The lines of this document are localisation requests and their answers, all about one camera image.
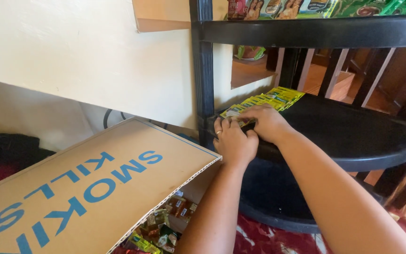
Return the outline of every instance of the black plastic shelf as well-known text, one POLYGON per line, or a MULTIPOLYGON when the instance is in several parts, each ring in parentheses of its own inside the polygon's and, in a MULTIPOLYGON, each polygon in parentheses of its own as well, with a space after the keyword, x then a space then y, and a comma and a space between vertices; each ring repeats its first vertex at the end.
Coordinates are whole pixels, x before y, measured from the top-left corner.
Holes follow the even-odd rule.
POLYGON ((406 15, 338 19, 202 21, 210 43, 281 48, 406 47, 406 15))
MULTIPOLYGON (((348 172, 386 169, 406 162, 406 122, 366 108, 306 94, 281 115, 348 172)), ((207 130, 214 133, 214 120, 207 130)), ((243 127, 247 131, 253 124, 243 127)), ((276 146, 260 140, 257 157, 282 162, 276 146)))

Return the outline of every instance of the open cardboard box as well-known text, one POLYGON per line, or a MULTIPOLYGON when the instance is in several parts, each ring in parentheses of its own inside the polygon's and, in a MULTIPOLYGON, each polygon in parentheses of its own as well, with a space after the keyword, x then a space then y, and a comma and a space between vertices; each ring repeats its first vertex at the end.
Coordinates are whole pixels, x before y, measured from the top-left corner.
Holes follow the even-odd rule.
POLYGON ((0 253, 110 253, 178 189, 198 203, 220 159, 125 120, 0 181, 0 253))

